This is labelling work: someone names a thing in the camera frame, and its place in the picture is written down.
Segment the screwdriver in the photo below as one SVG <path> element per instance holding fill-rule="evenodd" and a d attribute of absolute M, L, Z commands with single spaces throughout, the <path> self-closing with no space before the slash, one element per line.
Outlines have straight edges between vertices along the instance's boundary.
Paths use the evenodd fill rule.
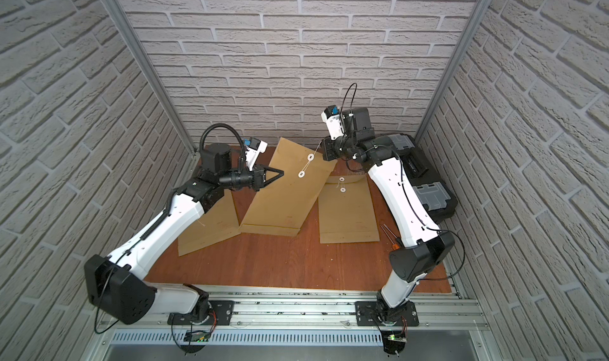
<path fill-rule="evenodd" d="M 391 229 L 389 228 L 389 226 L 387 226 L 387 224 L 386 224 L 386 223 L 384 223 L 384 224 L 383 224 L 383 226 L 384 226 L 384 227 L 385 227 L 387 230 L 389 230 L 389 232 L 391 233 L 391 235 L 392 235 L 392 236 L 394 236 L 394 237 L 395 237 L 395 239 L 398 239 L 398 236 L 397 236 L 397 235 L 395 235 L 395 234 L 393 234 L 393 231 L 391 231 Z"/>
<path fill-rule="evenodd" d="M 385 235 L 387 236 L 387 238 L 389 238 L 389 240 L 391 241 L 391 247 L 394 250 L 398 250 L 400 248 L 400 245 L 398 245 L 397 243 L 393 242 L 393 239 L 391 239 L 391 237 L 389 236 L 389 233 L 387 233 L 387 230 L 385 230 L 385 228 L 383 226 L 381 226 L 381 229 L 383 229 L 383 232 L 385 233 Z"/>

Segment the manila envelope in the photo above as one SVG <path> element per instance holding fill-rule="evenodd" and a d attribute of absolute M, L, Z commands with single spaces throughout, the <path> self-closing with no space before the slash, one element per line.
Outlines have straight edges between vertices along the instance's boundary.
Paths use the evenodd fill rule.
<path fill-rule="evenodd" d="M 313 150 L 283 137 L 273 153 L 269 167 L 281 169 L 283 177 L 258 191 L 241 222 L 242 233 L 288 235 L 294 237 L 315 204 L 336 160 L 324 161 L 322 153 L 306 166 Z"/>
<path fill-rule="evenodd" d="M 230 190 L 224 190 L 224 197 L 218 200 L 209 212 L 191 223 L 178 237 L 178 255 L 191 253 L 214 243 L 218 243 L 241 233 L 237 212 Z"/>
<path fill-rule="evenodd" d="M 365 174 L 330 176 L 319 193 L 319 242 L 349 243 L 379 240 L 377 217 Z"/>

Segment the metal vent grille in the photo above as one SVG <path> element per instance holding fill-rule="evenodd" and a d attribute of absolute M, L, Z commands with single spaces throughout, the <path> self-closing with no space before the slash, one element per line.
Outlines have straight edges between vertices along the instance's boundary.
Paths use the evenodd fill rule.
<path fill-rule="evenodd" d="M 176 341 L 184 342 L 189 329 L 174 329 Z M 170 329 L 117 329 L 111 341 L 116 345 L 173 344 Z M 378 331 L 350 330 L 271 330 L 271 329 L 216 329 L 209 341 L 201 345 L 297 345 L 297 346 L 382 346 Z"/>

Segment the black cable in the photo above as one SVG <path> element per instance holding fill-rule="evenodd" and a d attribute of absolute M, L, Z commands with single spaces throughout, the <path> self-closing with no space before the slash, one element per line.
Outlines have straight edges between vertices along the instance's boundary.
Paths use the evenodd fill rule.
<path fill-rule="evenodd" d="M 174 335 L 174 321 L 171 320 L 171 338 L 174 340 L 175 345 L 184 353 L 186 353 L 184 351 L 184 349 L 182 349 L 182 346 L 180 344 L 178 344 L 178 341 L 175 339 L 175 335 Z"/>
<path fill-rule="evenodd" d="M 457 239 L 461 243 L 461 247 L 463 248 L 463 256 L 461 257 L 461 265 L 458 267 L 457 271 L 450 274 L 449 276 L 446 276 L 445 278 L 423 278 L 422 280 L 424 280 L 424 281 L 445 281 L 447 279 L 452 278 L 456 274 L 458 274 L 461 271 L 461 269 L 463 268 L 463 265 L 465 265 L 465 245 L 463 244 L 463 240 L 461 239 L 460 236 L 457 235 L 457 233 L 453 232 L 452 230 L 445 230 L 445 232 L 452 233 L 455 237 L 457 237 Z"/>
<path fill-rule="evenodd" d="M 346 163 L 346 168 L 347 168 L 348 170 L 350 170 L 351 172 L 357 172 L 357 173 L 359 173 L 359 174 L 361 174 L 361 173 L 362 173 L 363 167 L 361 167 L 360 169 L 355 169 L 355 170 L 354 170 L 354 169 L 351 169 L 351 167 L 349 167 L 349 160 L 345 160 L 345 163 Z"/>
<path fill-rule="evenodd" d="M 239 133 L 226 123 L 214 123 L 208 128 L 206 128 L 205 131 L 203 131 L 203 133 L 201 134 L 201 139 L 199 139 L 199 152 L 203 151 L 203 149 L 205 148 L 205 139 L 207 138 L 209 133 L 219 127 L 229 130 L 235 136 L 235 138 L 237 138 L 237 143 L 239 143 L 239 146 L 241 147 L 241 155 L 239 156 L 238 169 L 239 171 L 245 170 L 244 167 L 246 162 L 246 145 L 243 143 L 243 139 L 241 139 Z"/>
<path fill-rule="evenodd" d="M 355 99 L 355 93 L 357 92 L 357 82 L 352 83 L 351 86 L 349 86 L 349 88 L 346 90 L 345 96 L 343 97 L 343 102 L 340 105 L 339 117 L 340 117 L 340 124 L 343 127 L 343 136 L 340 140 L 340 147 L 342 147 L 346 141 L 346 127 L 345 127 L 345 121 L 342 116 L 342 110 L 343 110 L 343 107 L 345 106 L 346 96 L 349 94 L 349 90 L 351 90 L 353 85 L 355 85 L 355 89 L 353 90 L 353 96 L 351 97 L 351 104 L 349 105 L 349 111 L 351 113 L 353 113 L 353 100 Z"/>
<path fill-rule="evenodd" d="M 104 285 L 103 285 L 103 288 L 102 288 L 102 293 L 99 295 L 99 304 L 101 304 L 101 303 L 102 303 L 103 293 L 106 291 L 106 287 L 108 287 L 108 282 L 110 281 L 110 277 L 112 276 L 112 274 L 114 273 L 114 271 L 115 271 L 115 270 L 116 270 L 116 268 L 117 268 L 117 267 L 116 267 L 116 264 L 117 264 L 118 262 L 120 262 L 120 260 L 121 260 L 121 259 L 122 259 L 122 258 L 125 256 L 125 254 L 126 254 L 126 253 L 127 253 L 127 252 L 124 252 L 124 253 L 123 253 L 121 256 L 119 256 L 119 257 L 118 257 L 118 260 L 116 261 L 116 263 L 115 263 L 114 267 L 112 267 L 112 270 L 110 270 L 110 274 L 109 274 L 109 275 L 108 275 L 108 277 L 106 278 L 106 282 L 105 282 L 105 283 L 104 283 Z M 96 334 L 101 335 L 102 333 L 106 333 L 107 331 L 109 331 L 109 330 L 110 330 L 110 328 L 112 328 L 112 327 L 113 327 L 115 324 L 117 324 L 119 320 L 118 320 L 118 319 L 116 319 L 116 321 L 115 321 L 114 323 L 112 323 L 112 324 L 111 324 L 109 327 L 107 327 L 107 328 L 106 328 L 106 329 L 104 329 L 103 331 L 101 331 L 101 332 L 100 332 L 100 331 L 98 331 L 98 330 L 97 330 L 97 325 L 98 325 L 99 323 L 98 323 L 98 321 L 97 321 L 97 320 L 98 320 L 98 318 L 99 318 L 99 304 L 97 305 L 97 309 L 95 310 L 95 320 L 93 321 L 93 331 L 94 331 Z"/>
<path fill-rule="evenodd" d="M 372 322 L 377 326 L 377 329 L 379 330 L 379 333 L 381 334 L 381 341 L 383 341 L 383 331 L 381 330 L 381 327 L 379 327 L 378 323 L 377 323 L 377 318 L 375 318 L 375 315 L 377 317 L 380 318 L 380 315 L 378 314 L 377 310 L 372 309 L 372 308 L 367 308 L 369 310 L 370 313 L 372 313 L 372 316 L 370 316 L 370 319 L 372 319 Z"/>
<path fill-rule="evenodd" d="M 148 238 L 148 236 L 151 235 L 152 232 L 155 231 L 155 229 L 158 228 L 158 226 L 160 224 L 162 224 L 163 221 L 167 217 L 170 216 L 169 212 L 171 211 L 171 201 L 173 201 L 174 195 L 177 191 L 178 191 L 177 188 L 173 188 L 172 190 L 169 191 L 169 197 L 167 197 L 167 201 L 165 201 L 165 208 L 163 209 L 163 212 L 161 213 L 160 217 L 158 217 L 156 219 L 156 221 L 154 221 L 154 223 L 152 225 L 150 225 L 150 228 L 146 229 L 146 232 L 144 232 L 144 234 L 142 234 L 142 236 L 140 237 L 140 241 L 143 241 L 146 238 Z M 131 249 L 133 249 L 134 246 L 135 245 L 131 246 L 131 248 L 127 251 L 131 252 Z"/>

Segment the white brick wallpaper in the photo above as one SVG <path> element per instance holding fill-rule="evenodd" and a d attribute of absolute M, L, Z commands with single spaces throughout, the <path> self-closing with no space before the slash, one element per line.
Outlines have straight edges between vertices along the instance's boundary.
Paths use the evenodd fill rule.
<path fill-rule="evenodd" d="M 493 0 L 422 146 L 504 359 L 609 354 L 607 0 Z"/>
<path fill-rule="evenodd" d="M 0 0 L 0 69 L 0 358 L 79 360 L 84 262 L 160 211 L 187 151 L 98 0 Z"/>
<path fill-rule="evenodd" d="M 378 133 L 414 134 L 476 0 L 120 1 L 195 143 L 316 145 L 353 82 Z"/>

